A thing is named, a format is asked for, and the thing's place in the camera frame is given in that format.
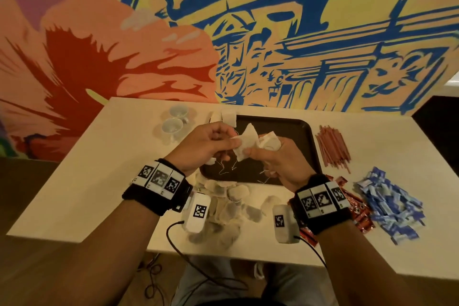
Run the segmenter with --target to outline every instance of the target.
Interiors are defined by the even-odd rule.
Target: person
[[[211,157],[229,160],[229,151],[240,146],[234,129],[215,122],[197,126],[167,156],[166,162],[184,175],[191,175]],[[279,138],[281,148],[244,150],[265,164],[267,176],[278,177],[291,192],[308,184],[315,172],[294,141]],[[123,296],[141,262],[160,216],[136,200],[120,205],[78,244],[60,274],[45,286],[32,305],[114,305]],[[341,306],[408,306],[421,300],[396,274],[352,221],[344,220],[317,234],[336,299]],[[233,277],[228,259],[192,257],[212,277]],[[222,306],[323,305],[326,297],[314,290],[311,267],[274,265],[273,278],[261,299],[244,299],[244,291],[229,290],[213,283],[199,287],[186,306],[201,303]],[[184,297],[205,278],[189,265],[179,283],[172,306],[183,306]]]

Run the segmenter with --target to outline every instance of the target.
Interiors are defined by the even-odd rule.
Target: brown serving tray
[[[274,131],[274,133],[279,137],[293,139],[313,169],[318,173],[321,172],[311,127],[303,120],[238,115],[236,121],[236,131],[239,134],[242,134],[247,125],[252,123],[258,134],[265,134]],[[278,178],[269,178],[268,181],[266,181],[267,177],[261,173],[263,170],[263,164],[261,161],[246,158],[241,162],[236,162],[236,164],[235,162],[236,156],[232,152],[231,160],[223,162],[223,165],[225,166],[223,171],[222,166],[218,163],[213,165],[205,164],[200,167],[200,170],[203,176],[207,179],[249,183],[266,182],[266,184],[282,185]]]

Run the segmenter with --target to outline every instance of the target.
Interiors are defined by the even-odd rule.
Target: leg
[[[191,257],[191,262],[197,265],[210,277],[234,278],[230,259],[228,258],[194,256]],[[185,272],[180,279],[179,286],[175,291],[175,296],[172,299],[171,306],[183,306],[183,303],[192,292],[192,290],[204,280],[206,280],[206,277],[204,277],[192,266],[187,265]],[[222,280],[219,282],[235,287],[242,286],[241,283],[234,281]],[[192,296],[186,302],[186,306],[195,306],[208,301],[241,298],[244,297],[245,294],[246,292],[243,290],[230,290],[215,285],[212,282],[205,282],[195,292],[193,292]]]
[[[325,268],[273,264],[263,299],[286,306],[338,306]]]

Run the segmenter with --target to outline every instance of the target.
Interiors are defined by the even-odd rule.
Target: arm
[[[200,125],[165,157],[185,176],[211,157],[228,160],[240,145],[237,133],[221,122]],[[78,244],[60,274],[30,305],[111,305],[129,285],[158,224],[159,216],[134,200],[124,200]]]
[[[278,151],[249,148],[262,161],[265,175],[278,177],[292,193],[305,186],[315,171],[295,142],[279,137]],[[341,306],[421,305],[403,278],[395,273],[364,235],[347,220],[317,235],[330,280]]]

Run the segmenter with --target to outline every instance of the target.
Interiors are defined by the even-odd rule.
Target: cord
[[[183,254],[181,251],[179,251],[179,249],[172,243],[172,240],[170,239],[169,237],[169,230],[175,226],[175,225],[179,225],[179,224],[183,224],[184,221],[180,221],[180,222],[175,222],[174,224],[170,225],[167,230],[166,230],[166,238],[168,239],[169,241],[169,244],[172,246],[172,248],[177,252],[177,254],[179,254],[179,256],[181,256],[181,258],[183,260],[185,260],[191,267],[193,267],[194,269],[196,269],[200,274],[202,274],[204,277],[206,277],[205,280],[203,280],[202,282],[200,282],[187,296],[187,298],[185,299],[185,302],[182,304],[182,306],[185,306],[186,302],[188,301],[189,298],[191,298],[191,296],[193,295],[194,292],[196,292],[196,290],[198,290],[198,288],[200,286],[202,286],[204,283],[206,282],[212,282],[214,283],[215,285],[218,285],[218,286],[221,286],[223,288],[227,288],[229,290],[248,290],[249,289],[249,286],[247,285],[247,283],[245,283],[244,281],[240,280],[240,279],[235,279],[235,278],[229,278],[229,277],[216,277],[216,278],[213,278],[213,277],[210,277],[207,273],[205,273],[202,269],[200,269],[198,266],[196,266],[195,264],[193,264],[189,257],[187,257],[185,254]],[[236,282],[239,282],[241,284],[244,285],[244,287],[232,287],[232,286],[229,286],[229,285],[226,285],[224,283],[221,283],[219,282],[218,280],[231,280],[231,281],[236,281]]]
[[[159,296],[161,297],[161,302],[163,303],[163,306],[165,306],[164,303],[164,293],[161,291],[159,288],[159,285],[156,283],[154,277],[158,275],[162,270],[163,266],[161,264],[156,264],[156,261],[158,260],[160,254],[157,253],[155,257],[147,264],[146,269],[150,273],[150,281],[151,284],[146,286],[144,290],[144,295],[147,299],[153,299],[158,292]]]
[[[320,259],[320,261],[322,262],[322,264],[324,264],[325,268],[327,268],[327,264],[325,264],[324,262],[324,259],[322,259],[322,257],[320,256],[320,254],[315,250],[315,248],[307,241],[305,240],[303,237],[299,237],[299,236],[293,236],[294,238],[296,239],[301,239],[304,243],[306,243],[309,247],[311,247],[311,249],[314,251],[314,253],[318,256],[318,258]]]

